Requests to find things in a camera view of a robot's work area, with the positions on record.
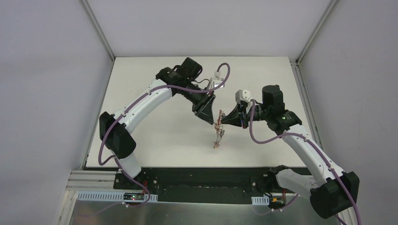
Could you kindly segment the key organizer with red handle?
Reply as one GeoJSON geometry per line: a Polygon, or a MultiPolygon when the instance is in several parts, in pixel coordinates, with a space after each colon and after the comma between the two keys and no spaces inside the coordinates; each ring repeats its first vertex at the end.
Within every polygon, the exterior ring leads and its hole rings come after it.
{"type": "Polygon", "coordinates": [[[225,133],[225,130],[223,129],[223,124],[222,124],[222,118],[225,116],[225,113],[223,110],[219,110],[219,115],[218,119],[214,123],[214,128],[216,131],[216,139],[214,141],[213,148],[216,149],[220,146],[220,141],[225,133]]]}

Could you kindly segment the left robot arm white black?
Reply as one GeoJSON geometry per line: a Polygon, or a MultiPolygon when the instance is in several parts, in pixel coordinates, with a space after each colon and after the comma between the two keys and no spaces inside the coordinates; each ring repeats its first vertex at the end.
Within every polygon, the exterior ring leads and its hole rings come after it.
{"type": "Polygon", "coordinates": [[[127,173],[125,183],[131,189],[139,189],[143,184],[143,177],[139,174],[141,166],[133,153],[137,143],[131,134],[156,107],[180,94],[192,103],[192,112],[196,117],[214,124],[212,105],[215,94],[193,84],[201,72],[202,66],[187,57],[181,65],[161,69],[142,95],[129,105],[113,114],[103,112],[100,115],[100,148],[111,150],[119,168],[127,173]]]}

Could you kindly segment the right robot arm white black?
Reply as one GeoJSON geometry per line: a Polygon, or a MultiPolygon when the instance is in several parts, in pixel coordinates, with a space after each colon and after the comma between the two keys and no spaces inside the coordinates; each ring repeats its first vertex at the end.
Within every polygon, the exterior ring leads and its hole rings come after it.
{"type": "Polygon", "coordinates": [[[262,190],[293,191],[306,198],[324,219],[353,208],[357,224],[362,223],[356,204],[359,177],[355,172],[345,172],[314,142],[301,119],[285,108],[279,85],[264,86],[261,103],[252,98],[248,90],[238,90],[235,99],[237,105],[228,115],[220,118],[221,124],[249,129],[251,139],[257,144],[282,139],[299,156],[312,176],[300,175],[280,165],[268,171],[265,184],[260,186],[262,190]]]}

